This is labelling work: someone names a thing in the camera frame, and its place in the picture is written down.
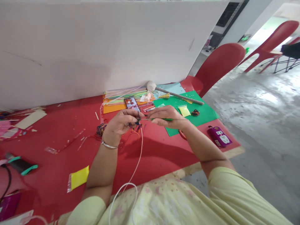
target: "plastic chair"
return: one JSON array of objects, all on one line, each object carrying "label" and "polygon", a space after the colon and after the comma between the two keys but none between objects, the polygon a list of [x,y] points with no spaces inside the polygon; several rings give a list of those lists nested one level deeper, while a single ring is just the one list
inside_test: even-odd
[{"label": "plastic chair", "polygon": [[187,87],[188,90],[185,91],[191,91],[191,87],[193,87],[197,94],[203,97],[216,82],[242,61],[245,53],[244,47],[240,44],[228,43],[221,45],[205,60],[195,77],[187,76],[180,83],[182,86]]},{"label": "plastic chair", "polygon": [[[298,28],[298,26],[299,22],[294,20],[289,20],[282,23],[273,32],[273,34],[271,34],[271,36],[267,40],[265,40],[264,43],[262,43],[254,52],[252,52],[247,58],[245,58],[238,66],[240,66],[243,62],[257,53],[259,54],[259,57],[244,71],[245,73],[249,72],[265,59],[274,58],[272,60],[272,63],[275,62],[275,60],[282,55],[282,52],[273,51],[273,49],[280,45],[289,36],[291,36]],[[260,73],[267,69],[271,64],[267,65]]]}]

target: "crochet hook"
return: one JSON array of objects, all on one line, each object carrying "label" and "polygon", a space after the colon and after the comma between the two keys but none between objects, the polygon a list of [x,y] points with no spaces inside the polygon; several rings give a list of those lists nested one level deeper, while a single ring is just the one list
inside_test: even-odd
[{"label": "crochet hook", "polygon": [[[156,118],[152,118],[152,119],[141,119],[141,120],[154,120]],[[166,121],[173,121],[173,120],[188,120],[188,119],[171,119],[171,118],[162,118],[163,120],[166,120]]]}]

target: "white wall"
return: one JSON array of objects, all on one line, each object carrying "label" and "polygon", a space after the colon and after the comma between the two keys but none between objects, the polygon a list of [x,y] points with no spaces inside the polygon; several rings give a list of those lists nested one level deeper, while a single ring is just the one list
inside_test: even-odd
[{"label": "white wall", "polygon": [[[275,13],[276,17],[287,18],[288,20],[296,20],[300,22],[300,1],[298,3],[284,3]],[[300,33],[300,26],[295,31]]]},{"label": "white wall", "polygon": [[254,35],[285,0],[250,0],[220,45],[238,42],[244,34]]},{"label": "white wall", "polygon": [[0,2],[0,106],[30,108],[148,80],[181,81],[227,4]]}]

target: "person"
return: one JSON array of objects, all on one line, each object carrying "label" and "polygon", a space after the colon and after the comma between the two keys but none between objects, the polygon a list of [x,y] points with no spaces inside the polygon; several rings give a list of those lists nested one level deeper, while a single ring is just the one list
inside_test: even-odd
[{"label": "person", "polygon": [[172,106],[152,110],[152,123],[180,129],[194,154],[199,158],[208,179],[209,196],[179,179],[156,179],[136,189],[130,188],[110,198],[117,166],[121,136],[129,123],[137,122],[138,112],[121,110],[102,136],[102,144],[92,163],[82,201],[67,224],[291,224],[259,195],[253,184],[239,175],[219,148]]}]

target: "light green sleeve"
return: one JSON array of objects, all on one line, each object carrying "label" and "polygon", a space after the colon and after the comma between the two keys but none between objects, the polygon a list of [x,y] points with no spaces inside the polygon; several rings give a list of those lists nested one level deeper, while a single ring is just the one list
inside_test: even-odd
[{"label": "light green sleeve", "polygon": [[106,210],[104,201],[98,196],[80,202],[70,215],[67,225],[95,225]]},{"label": "light green sleeve", "polygon": [[208,178],[210,199],[239,224],[291,224],[259,195],[253,184],[234,170],[213,169]]}]

